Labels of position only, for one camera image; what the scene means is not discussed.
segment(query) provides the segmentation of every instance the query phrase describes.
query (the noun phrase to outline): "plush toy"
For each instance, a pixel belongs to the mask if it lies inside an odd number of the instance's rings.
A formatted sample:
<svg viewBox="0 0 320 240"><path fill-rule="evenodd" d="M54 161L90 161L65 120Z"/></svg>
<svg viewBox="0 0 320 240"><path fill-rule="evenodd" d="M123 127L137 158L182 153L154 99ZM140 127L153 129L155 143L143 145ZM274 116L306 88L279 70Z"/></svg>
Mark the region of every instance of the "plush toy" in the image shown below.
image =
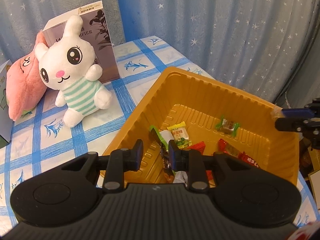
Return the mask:
<svg viewBox="0 0 320 240"><path fill-rule="evenodd" d="M44 84L59 90L56 106L68 105L63 122L68 127L97 111L107 109L111 93L98 81L102 68L94 63L94 49L79 37L82 18L73 15L66 23L62 39L50 48L39 43L36 57Z"/></svg>
<svg viewBox="0 0 320 240"><path fill-rule="evenodd" d="M7 72L6 97L9 117L14 121L32 111L47 89L40 78L39 61L35 56L40 42L46 44L42 31L37 35L33 51L13 63Z"/></svg>

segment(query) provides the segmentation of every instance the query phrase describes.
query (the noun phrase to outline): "green box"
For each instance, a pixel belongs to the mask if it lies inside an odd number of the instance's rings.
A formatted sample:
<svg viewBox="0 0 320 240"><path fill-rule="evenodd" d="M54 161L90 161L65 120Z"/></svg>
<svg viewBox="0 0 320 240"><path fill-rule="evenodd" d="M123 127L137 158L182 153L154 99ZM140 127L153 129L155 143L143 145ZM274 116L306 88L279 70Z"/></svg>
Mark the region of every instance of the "green box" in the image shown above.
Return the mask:
<svg viewBox="0 0 320 240"><path fill-rule="evenodd" d="M10 60L0 66L0 148L7 146L11 140L13 121L9 117L6 99L7 71L11 67Z"/></svg>

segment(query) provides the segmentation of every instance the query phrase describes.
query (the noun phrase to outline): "tablecloth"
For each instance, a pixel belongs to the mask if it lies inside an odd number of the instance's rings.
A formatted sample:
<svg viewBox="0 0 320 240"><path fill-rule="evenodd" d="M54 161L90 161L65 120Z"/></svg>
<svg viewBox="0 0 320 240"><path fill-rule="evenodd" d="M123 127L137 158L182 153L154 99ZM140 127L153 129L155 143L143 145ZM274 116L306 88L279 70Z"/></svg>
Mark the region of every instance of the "tablecloth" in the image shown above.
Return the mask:
<svg viewBox="0 0 320 240"><path fill-rule="evenodd" d="M56 90L47 90L37 107L15 122L12 141L0 149L0 235L17 220L10 207L12 190L24 180L88 151L101 155L161 72L176 66L211 77L162 39L151 36L114 47L121 78L104 84L113 94L111 107L98 110L71 129L63 124L67 106L56 107ZM297 187L303 203L295 223L319 218L302 176Z"/></svg>

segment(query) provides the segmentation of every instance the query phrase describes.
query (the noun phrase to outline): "bunny foot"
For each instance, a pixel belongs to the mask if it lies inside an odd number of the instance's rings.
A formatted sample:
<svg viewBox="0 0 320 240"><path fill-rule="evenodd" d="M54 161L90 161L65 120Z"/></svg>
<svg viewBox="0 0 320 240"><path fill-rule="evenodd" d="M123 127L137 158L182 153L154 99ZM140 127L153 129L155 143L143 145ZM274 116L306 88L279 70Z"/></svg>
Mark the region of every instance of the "bunny foot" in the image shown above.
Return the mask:
<svg viewBox="0 0 320 240"><path fill-rule="evenodd" d="M63 116L63 122L67 127L72 128L80 123L83 118L84 116L81 113L72 108L68 108Z"/></svg>
<svg viewBox="0 0 320 240"><path fill-rule="evenodd" d="M110 106L112 94L104 86L100 87L94 95L94 104L97 108L107 109Z"/></svg>

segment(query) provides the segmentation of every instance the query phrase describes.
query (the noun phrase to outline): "pink plush toy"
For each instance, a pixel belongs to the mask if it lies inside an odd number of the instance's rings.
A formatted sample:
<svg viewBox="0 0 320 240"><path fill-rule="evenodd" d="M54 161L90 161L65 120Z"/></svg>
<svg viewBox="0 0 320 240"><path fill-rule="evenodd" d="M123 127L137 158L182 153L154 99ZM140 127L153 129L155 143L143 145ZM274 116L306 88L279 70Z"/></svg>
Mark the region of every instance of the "pink plush toy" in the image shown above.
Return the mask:
<svg viewBox="0 0 320 240"><path fill-rule="evenodd" d="M14 121L33 110L47 89L40 78L35 56L35 48L41 42L47 44L42 31L37 34L32 52L18 59L7 72L6 97L9 117Z"/></svg>

